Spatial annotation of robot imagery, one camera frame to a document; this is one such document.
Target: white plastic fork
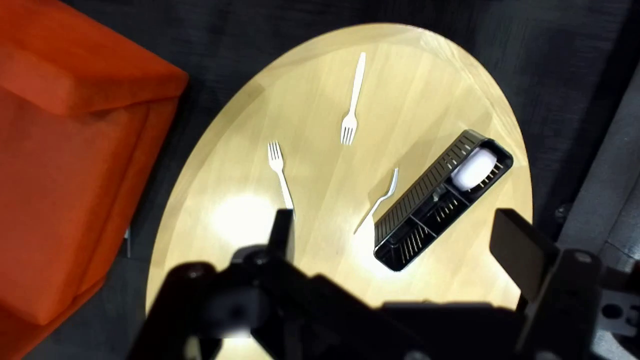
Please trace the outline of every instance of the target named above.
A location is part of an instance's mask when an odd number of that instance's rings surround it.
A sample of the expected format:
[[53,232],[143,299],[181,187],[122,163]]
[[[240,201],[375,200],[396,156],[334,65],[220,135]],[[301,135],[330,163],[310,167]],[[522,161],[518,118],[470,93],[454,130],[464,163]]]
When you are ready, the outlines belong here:
[[340,128],[340,144],[350,145],[350,144],[354,144],[354,138],[357,138],[357,130],[359,130],[357,105],[359,105],[359,97],[361,97],[364,65],[366,65],[366,52],[361,52],[357,76],[354,76],[354,85],[353,85],[353,101],[348,105],[348,112],[347,112],[347,115],[343,119],[343,128]]
[[376,200],[376,203],[366,211],[366,215],[359,221],[359,226],[357,226],[354,234],[361,230],[361,226],[364,224],[364,219],[369,219],[369,218],[373,218],[373,215],[376,214],[376,209],[380,207],[380,203],[382,203],[385,200],[389,200],[390,195],[394,195],[394,194],[396,194],[396,187],[399,187],[399,173],[400,173],[400,169],[399,169],[399,167],[394,167],[392,181],[389,183],[386,194],[385,194],[385,195],[380,195],[380,198]]
[[272,139],[268,144],[266,156],[268,156],[268,166],[279,173],[287,207],[295,207],[292,191],[288,189],[288,183],[285,177],[285,156],[282,156],[279,139]]

